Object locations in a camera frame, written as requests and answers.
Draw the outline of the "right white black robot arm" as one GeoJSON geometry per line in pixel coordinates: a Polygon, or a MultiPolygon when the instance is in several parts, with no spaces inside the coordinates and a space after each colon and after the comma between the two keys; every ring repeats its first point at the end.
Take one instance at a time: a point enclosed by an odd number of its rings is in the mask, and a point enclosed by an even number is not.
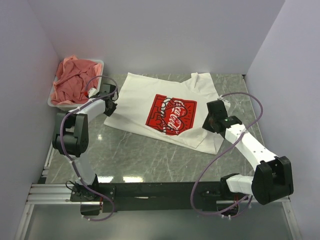
{"type": "Polygon", "coordinates": [[[252,195],[266,205],[294,192],[292,165],[286,156],[277,156],[265,148],[236,117],[228,116],[222,100],[207,104],[208,115],[203,129],[221,135],[247,159],[254,170],[253,176],[233,173],[220,179],[219,193],[230,200],[237,193],[252,195]]]}

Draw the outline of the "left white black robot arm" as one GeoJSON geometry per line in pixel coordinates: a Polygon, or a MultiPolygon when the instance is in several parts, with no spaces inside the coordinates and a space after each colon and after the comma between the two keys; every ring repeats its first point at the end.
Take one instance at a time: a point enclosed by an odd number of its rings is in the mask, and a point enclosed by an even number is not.
{"type": "Polygon", "coordinates": [[[100,188],[94,185],[98,177],[93,171],[87,155],[89,145],[89,123],[101,114],[111,116],[117,108],[114,97],[118,87],[103,84],[101,91],[75,109],[59,112],[55,116],[52,146],[63,155],[72,166],[78,185],[85,185],[82,195],[88,201],[96,200],[100,188]]]}

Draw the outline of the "white t shirt red print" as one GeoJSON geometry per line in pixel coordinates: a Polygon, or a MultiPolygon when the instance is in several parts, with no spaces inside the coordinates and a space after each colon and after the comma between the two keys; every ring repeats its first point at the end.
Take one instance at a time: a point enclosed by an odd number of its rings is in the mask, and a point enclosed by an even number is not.
{"type": "Polygon", "coordinates": [[[203,124],[207,103],[218,97],[209,73],[192,73],[183,82],[128,73],[116,110],[104,124],[215,155],[223,137],[203,129],[203,124]]]}

